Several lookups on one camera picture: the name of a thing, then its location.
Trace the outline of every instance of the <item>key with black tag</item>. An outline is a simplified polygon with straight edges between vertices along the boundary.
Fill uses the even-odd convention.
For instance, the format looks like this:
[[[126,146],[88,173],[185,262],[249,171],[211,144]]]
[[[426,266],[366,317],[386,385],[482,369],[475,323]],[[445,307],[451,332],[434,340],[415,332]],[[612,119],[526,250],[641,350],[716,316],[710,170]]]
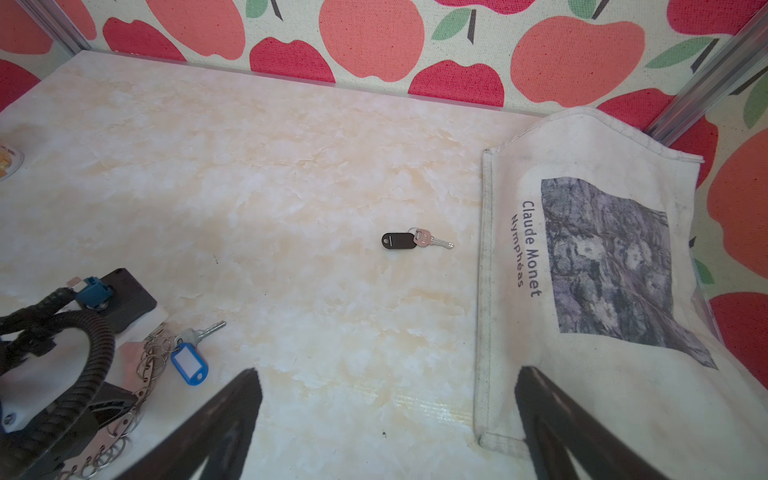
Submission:
[[[384,233],[382,245],[387,250],[407,250],[416,248],[413,233]]]

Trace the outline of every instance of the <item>key tag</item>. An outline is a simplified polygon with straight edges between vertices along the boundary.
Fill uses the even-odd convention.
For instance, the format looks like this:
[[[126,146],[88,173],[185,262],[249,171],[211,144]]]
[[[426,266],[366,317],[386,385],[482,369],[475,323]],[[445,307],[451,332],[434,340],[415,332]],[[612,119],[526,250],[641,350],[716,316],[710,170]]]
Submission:
[[[180,343],[170,360],[188,385],[200,385],[208,376],[208,364],[189,343]]]

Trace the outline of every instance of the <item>apple print fabric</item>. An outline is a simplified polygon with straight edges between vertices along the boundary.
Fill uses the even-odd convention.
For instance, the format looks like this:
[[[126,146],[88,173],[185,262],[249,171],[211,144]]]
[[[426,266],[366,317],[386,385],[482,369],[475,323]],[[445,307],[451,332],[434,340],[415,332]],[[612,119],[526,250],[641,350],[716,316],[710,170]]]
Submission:
[[[768,2],[54,1],[92,48],[538,114],[590,105],[640,129]],[[68,54],[15,0],[0,9],[1,111]],[[768,64],[673,145],[704,158],[691,249],[713,310],[757,326],[766,302],[741,299],[768,294],[767,108]]]

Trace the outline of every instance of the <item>marble table surface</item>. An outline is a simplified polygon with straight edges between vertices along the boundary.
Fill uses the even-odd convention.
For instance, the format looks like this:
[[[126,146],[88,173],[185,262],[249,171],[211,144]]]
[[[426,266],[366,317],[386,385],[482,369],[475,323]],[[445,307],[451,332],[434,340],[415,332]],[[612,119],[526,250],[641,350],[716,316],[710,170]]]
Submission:
[[[480,154],[537,120],[84,51],[0,114],[0,311],[128,268],[199,345],[109,478],[242,369],[243,478],[531,478],[472,434]],[[388,251],[424,227],[453,250]]]

